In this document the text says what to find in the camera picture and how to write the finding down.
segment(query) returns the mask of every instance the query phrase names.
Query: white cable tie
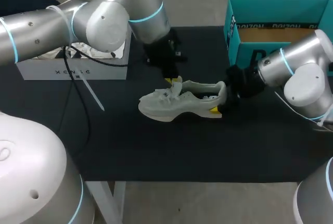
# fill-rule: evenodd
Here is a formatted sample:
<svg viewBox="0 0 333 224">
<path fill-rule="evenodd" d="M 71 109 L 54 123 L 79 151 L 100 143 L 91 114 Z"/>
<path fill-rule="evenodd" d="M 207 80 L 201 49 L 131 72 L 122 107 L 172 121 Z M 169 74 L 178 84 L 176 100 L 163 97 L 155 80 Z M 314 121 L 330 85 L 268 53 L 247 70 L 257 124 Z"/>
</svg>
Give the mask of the white cable tie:
<svg viewBox="0 0 333 224">
<path fill-rule="evenodd" d="M 65 51 L 65 53 L 66 53 L 66 57 L 68 59 L 72 59 L 72 57 L 69 55 L 69 53 L 67 51 Z M 87 87 L 87 89 L 89 90 L 89 92 L 91 93 L 93 98 L 95 99 L 96 103 L 99 105 L 99 107 L 102 109 L 102 111 L 105 111 L 104 106 L 102 105 L 102 103 L 98 99 L 97 95 L 94 93 L 93 89 L 90 87 L 88 81 L 85 79 L 83 74 L 79 71 L 79 69 L 76 66 L 74 66 L 74 69 L 75 69 L 77 74 L 80 74 L 80 78 L 82 79 L 83 83 L 85 84 L 85 86 Z"/>
<path fill-rule="evenodd" d="M 55 5 L 48 6 L 46 9 L 55 10 L 64 19 L 64 21 L 66 23 L 66 26 L 68 28 L 68 34 L 69 34 L 69 43 L 68 43 L 68 46 L 66 48 L 66 50 L 68 50 L 70 48 L 70 46 L 72 45 L 72 43 L 73 43 L 73 34 L 72 34 L 72 30 L 71 30 L 71 27 L 70 27 L 70 24 L 69 24 L 69 20 L 67 19 L 66 15 L 63 13 L 63 11 Z"/>
<path fill-rule="evenodd" d="M 318 123 L 316 121 L 313 121 L 305 116 L 303 116 L 302 114 L 298 113 L 297 111 L 295 111 L 276 91 L 275 91 L 275 94 L 279 97 L 279 99 L 282 100 L 283 103 L 286 104 L 286 106 L 288 106 L 294 113 L 296 113 L 298 116 L 301 116 L 302 118 L 305 118 L 306 120 L 309 120 L 313 123 L 315 123 L 316 125 L 318 125 Z M 329 129 L 329 128 L 326 128 L 325 126 L 321 126 L 322 128 L 328 130 L 329 132 L 333 132 L 333 130 Z"/>
<path fill-rule="evenodd" d="M 326 120 L 326 118 L 328 117 L 328 115 L 331 113 L 331 110 L 333 109 L 333 104 L 331 104 L 331 106 L 328 108 L 328 110 L 326 111 L 326 113 L 324 114 L 324 116 L 322 117 L 322 119 L 320 120 L 320 122 L 317 123 L 318 126 L 322 127 L 324 124 L 324 121 Z"/>
</svg>

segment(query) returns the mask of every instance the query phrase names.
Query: shoe box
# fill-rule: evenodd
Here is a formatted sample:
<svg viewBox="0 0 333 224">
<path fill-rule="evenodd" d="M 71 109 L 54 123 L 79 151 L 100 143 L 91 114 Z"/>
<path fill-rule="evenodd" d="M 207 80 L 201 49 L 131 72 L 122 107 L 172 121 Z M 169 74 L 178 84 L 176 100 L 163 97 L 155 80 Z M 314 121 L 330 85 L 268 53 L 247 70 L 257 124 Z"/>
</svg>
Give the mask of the shoe box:
<svg viewBox="0 0 333 224">
<path fill-rule="evenodd" d="M 333 0 L 229 0 L 224 37 L 230 65 L 246 68 L 316 29 L 333 41 L 332 19 Z"/>
<path fill-rule="evenodd" d="M 128 64 L 132 30 L 127 29 L 125 43 L 114 51 L 119 58 L 96 58 L 105 63 Z M 61 55 L 51 59 L 33 58 L 16 64 L 24 80 L 70 80 Z M 127 67 L 111 67 L 87 58 L 68 59 L 68 65 L 75 80 L 125 80 Z"/>
</svg>

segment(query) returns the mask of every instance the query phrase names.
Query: black tablecloth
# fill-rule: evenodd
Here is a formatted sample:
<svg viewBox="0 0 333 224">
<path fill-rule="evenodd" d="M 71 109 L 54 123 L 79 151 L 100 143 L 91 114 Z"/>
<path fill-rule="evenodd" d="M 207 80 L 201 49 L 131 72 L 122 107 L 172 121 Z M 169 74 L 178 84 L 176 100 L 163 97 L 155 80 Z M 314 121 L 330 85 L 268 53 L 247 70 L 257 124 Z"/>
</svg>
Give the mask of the black tablecloth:
<svg viewBox="0 0 333 224">
<path fill-rule="evenodd" d="M 223 28 L 176 30 L 183 41 L 182 51 L 189 57 L 187 63 L 178 65 L 183 79 L 201 83 L 223 79 L 228 67 Z M 333 155 L 333 135 L 314 131 L 314 125 L 287 108 L 271 88 L 243 100 L 220 120 L 184 115 L 162 123 L 146 118 L 137 108 L 138 99 L 167 84 L 160 70 L 136 62 L 142 54 L 141 45 L 133 38 L 133 66 L 126 81 L 89 81 L 105 112 L 79 83 L 92 121 L 90 142 L 75 159 L 85 180 L 301 181 Z M 61 122 L 59 137 L 68 151 L 76 154 L 86 141 L 87 121 L 74 88 L 67 98 L 58 86 L 68 90 L 68 83 L 20 83 L 39 86 L 26 89 L 24 95 L 9 93 L 5 97 L 26 97 L 33 110 L 21 106 L 19 100 L 4 103 L 4 99 L 0 99 L 0 109 L 18 104 L 19 108 L 10 114 L 41 122 L 52 130 L 57 124 L 49 118 L 56 118 Z M 40 98 L 45 93 L 50 97 L 47 102 Z"/>
</svg>

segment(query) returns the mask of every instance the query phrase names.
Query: black cable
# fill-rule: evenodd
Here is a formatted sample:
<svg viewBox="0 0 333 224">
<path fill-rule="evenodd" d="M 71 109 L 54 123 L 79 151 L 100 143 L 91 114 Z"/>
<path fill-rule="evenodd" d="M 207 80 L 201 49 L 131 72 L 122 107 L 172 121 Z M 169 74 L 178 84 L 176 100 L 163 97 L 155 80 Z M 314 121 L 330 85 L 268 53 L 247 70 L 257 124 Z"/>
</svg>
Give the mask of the black cable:
<svg viewBox="0 0 333 224">
<path fill-rule="evenodd" d="M 87 145 L 88 145 L 88 143 L 90 141 L 91 120 L 90 120 L 90 116 L 89 116 L 89 113 L 88 113 L 88 108 L 87 108 L 87 106 L 86 106 L 86 104 L 85 104 L 85 102 L 83 100 L 82 94 L 80 93 L 80 90 L 79 90 L 79 87 L 78 87 L 78 85 L 76 83 L 76 80 L 74 79 L 73 74 L 72 74 L 71 70 L 69 69 L 68 62 L 67 62 L 67 56 L 66 56 L 66 46 L 64 46 L 62 48 L 62 52 L 63 52 L 63 60 L 65 62 L 65 66 L 66 66 L 67 72 L 68 72 L 68 74 L 69 74 L 69 76 L 70 76 L 70 78 L 72 80 L 72 83 L 73 83 L 73 85 L 75 87 L 76 92 L 79 95 L 79 98 L 80 98 L 80 100 L 82 102 L 82 106 L 83 106 L 83 109 L 84 109 L 84 113 L 85 113 L 86 118 L 87 118 L 87 125 L 88 125 L 87 140 L 85 141 L 85 143 L 84 143 L 83 147 L 80 149 L 80 151 L 75 155 L 75 156 L 79 156 L 82 153 L 82 151 L 87 147 Z"/>
<path fill-rule="evenodd" d="M 73 47 L 73 46 L 70 46 L 70 47 L 71 47 L 72 49 L 74 49 L 75 51 L 77 51 L 79 54 L 81 54 L 81 55 L 87 57 L 87 58 L 90 59 L 90 60 L 93 60 L 93 61 L 95 61 L 95 62 L 97 62 L 97 63 L 100 63 L 100 64 L 108 65 L 108 66 L 110 66 L 110 67 L 128 67 L 128 66 L 129 66 L 128 64 L 109 64 L 109 63 L 105 63 L 105 62 L 102 62 L 102 61 L 100 61 L 100 60 L 98 60 L 98 59 L 94 59 L 94 58 L 90 57 L 89 55 L 85 54 L 84 52 L 81 52 L 80 50 L 78 50 L 77 48 L 75 48 L 75 47 Z"/>
</svg>

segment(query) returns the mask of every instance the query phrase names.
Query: teal shoe box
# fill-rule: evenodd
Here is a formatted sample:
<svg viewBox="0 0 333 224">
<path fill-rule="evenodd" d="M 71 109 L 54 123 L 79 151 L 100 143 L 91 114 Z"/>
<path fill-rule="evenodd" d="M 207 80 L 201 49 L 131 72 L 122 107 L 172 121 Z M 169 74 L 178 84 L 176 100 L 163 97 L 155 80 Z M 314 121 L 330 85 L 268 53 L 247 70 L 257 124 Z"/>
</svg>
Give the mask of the teal shoe box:
<svg viewBox="0 0 333 224">
<path fill-rule="evenodd" d="M 229 0 L 224 37 L 230 65 L 246 68 L 315 29 L 333 40 L 333 0 Z"/>
</svg>

